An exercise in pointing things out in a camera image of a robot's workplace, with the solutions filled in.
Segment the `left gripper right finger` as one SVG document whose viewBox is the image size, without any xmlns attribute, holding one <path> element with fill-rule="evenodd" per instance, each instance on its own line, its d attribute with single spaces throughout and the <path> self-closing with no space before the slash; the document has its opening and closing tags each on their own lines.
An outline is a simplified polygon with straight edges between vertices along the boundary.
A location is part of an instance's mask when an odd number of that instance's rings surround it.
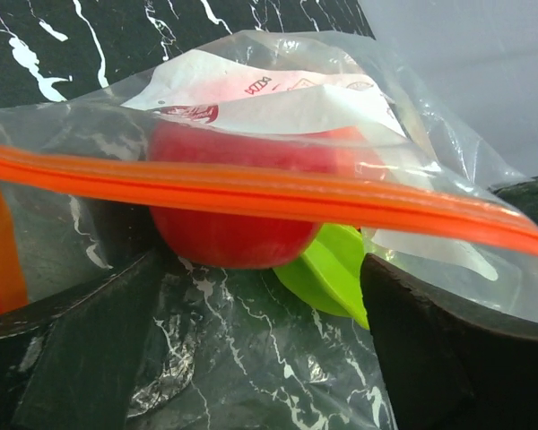
<svg viewBox="0 0 538 430">
<path fill-rule="evenodd" d="M 367 254 L 360 288 L 400 429 L 538 429 L 538 322 Z"/>
</svg>

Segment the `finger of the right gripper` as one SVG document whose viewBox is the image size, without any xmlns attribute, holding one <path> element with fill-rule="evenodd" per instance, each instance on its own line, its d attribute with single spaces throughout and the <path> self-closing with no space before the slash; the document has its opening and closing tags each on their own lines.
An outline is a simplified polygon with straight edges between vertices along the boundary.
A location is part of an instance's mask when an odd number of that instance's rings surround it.
<svg viewBox="0 0 538 430">
<path fill-rule="evenodd" d="M 524 182 L 496 185 L 491 191 L 538 224 L 538 176 Z"/>
</svg>

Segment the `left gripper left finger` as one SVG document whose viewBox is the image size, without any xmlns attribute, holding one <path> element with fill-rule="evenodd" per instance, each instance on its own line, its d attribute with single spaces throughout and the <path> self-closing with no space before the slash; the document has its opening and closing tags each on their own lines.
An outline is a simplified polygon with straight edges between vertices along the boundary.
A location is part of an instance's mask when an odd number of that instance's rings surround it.
<svg viewBox="0 0 538 430">
<path fill-rule="evenodd" d="M 164 271 L 155 251 L 0 315 L 0 429 L 122 429 Z"/>
</svg>

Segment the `clear zip top bag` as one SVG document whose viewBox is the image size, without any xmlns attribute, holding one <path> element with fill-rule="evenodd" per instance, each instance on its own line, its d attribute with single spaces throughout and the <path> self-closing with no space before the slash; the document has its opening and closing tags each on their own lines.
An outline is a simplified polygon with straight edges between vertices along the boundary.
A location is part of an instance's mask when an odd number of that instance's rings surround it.
<svg viewBox="0 0 538 430">
<path fill-rule="evenodd" d="M 244 30 L 0 108 L 0 315 L 155 251 L 122 429 L 400 429 L 369 327 L 273 269 L 354 227 L 365 256 L 538 323 L 538 224 L 491 191 L 528 179 L 375 40 Z"/>
</svg>

